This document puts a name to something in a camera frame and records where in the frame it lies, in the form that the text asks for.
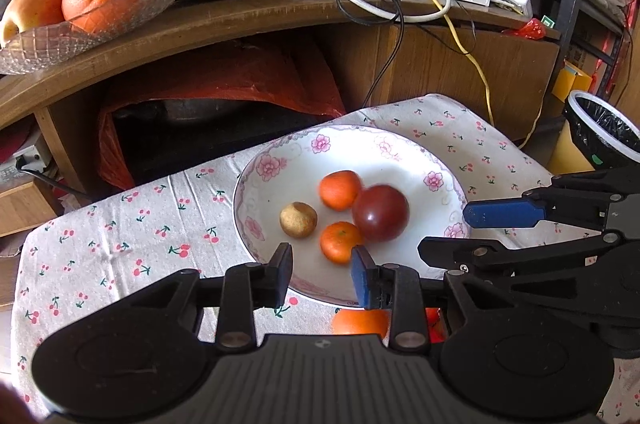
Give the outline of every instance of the metal pot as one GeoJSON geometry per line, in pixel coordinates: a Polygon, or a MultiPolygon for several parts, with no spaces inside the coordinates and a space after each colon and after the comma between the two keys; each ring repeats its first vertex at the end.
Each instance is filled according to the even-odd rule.
{"type": "Polygon", "coordinates": [[[136,118],[174,126],[200,124],[225,117],[250,101],[232,99],[161,99],[131,104],[113,112],[117,119],[136,118]]]}
{"type": "Polygon", "coordinates": [[[163,99],[169,124],[199,124],[232,114],[249,101],[232,99],[163,99]]]}

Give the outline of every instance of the dark red tomato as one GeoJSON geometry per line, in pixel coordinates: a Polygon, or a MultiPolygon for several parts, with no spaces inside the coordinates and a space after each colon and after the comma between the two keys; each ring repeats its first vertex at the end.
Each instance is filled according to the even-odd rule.
{"type": "Polygon", "coordinates": [[[387,184],[362,190],[351,212],[353,223],[370,242],[397,238],[409,222],[409,202],[400,191],[387,184]]]}

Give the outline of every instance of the floral plate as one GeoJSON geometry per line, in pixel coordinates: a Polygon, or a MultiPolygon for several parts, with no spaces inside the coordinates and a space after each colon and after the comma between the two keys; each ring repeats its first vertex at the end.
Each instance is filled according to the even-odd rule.
{"type": "Polygon", "coordinates": [[[266,263],[280,242],[293,247],[289,287],[303,296],[336,307],[357,307],[350,268],[329,261],[318,244],[322,230],[351,211],[337,213],[318,197],[321,179],[334,171],[353,170],[365,187],[391,184],[409,201],[406,229],[391,242],[367,244],[377,264],[399,263],[420,276],[442,277],[442,270],[420,260],[417,246],[425,236],[466,238],[462,217],[465,194],[451,171],[434,155],[405,137],[365,126],[317,126],[270,144],[248,163],[234,192],[234,222],[254,260],[266,263]],[[305,202],[318,212],[318,227],[302,240],[280,227],[280,210],[305,202]]]}

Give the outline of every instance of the cherry print tablecloth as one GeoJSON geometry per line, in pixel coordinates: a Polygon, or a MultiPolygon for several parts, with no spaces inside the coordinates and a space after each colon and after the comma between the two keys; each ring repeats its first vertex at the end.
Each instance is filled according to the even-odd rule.
{"type": "MultiPolygon", "coordinates": [[[[519,196],[550,183],[549,173],[464,106],[429,95],[367,108],[333,121],[402,134],[439,157],[468,199],[519,196]]],[[[232,217],[232,193],[242,169],[261,147],[238,152],[66,214],[35,229],[20,260],[12,317],[14,384],[37,415],[47,410],[30,375],[39,343],[84,317],[175,270],[222,276],[250,260],[232,217]]],[[[542,222],[534,229],[474,230],[511,248],[583,238],[577,227],[542,222]]],[[[335,309],[290,291],[279,309],[255,311],[258,335],[330,333],[335,309]]],[[[212,340],[216,316],[207,309],[200,338],[212,340]]],[[[640,416],[634,362],[619,360],[603,404],[607,422],[640,416]]]]}

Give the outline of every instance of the wooden shelf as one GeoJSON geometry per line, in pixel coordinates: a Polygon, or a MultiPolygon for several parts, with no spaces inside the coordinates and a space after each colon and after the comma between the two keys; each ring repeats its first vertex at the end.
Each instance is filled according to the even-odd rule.
{"type": "MultiPolygon", "coordinates": [[[[428,14],[428,0],[402,0],[406,14],[428,14]]],[[[355,16],[365,13],[350,4],[355,16]]],[[[519,28],[521,16],[499,8],[453,6],[449,17],[494,28],[519,28]]],[[[201,46],[296,27],[347,22],[335,0],[218,0],[174,4],[159,17],[68,62],[22,76],[0,78],[0,130],[64,97],[124,70],[201,46]]],[[[550,30],[550,38],[558,32],[550,30]]]]}

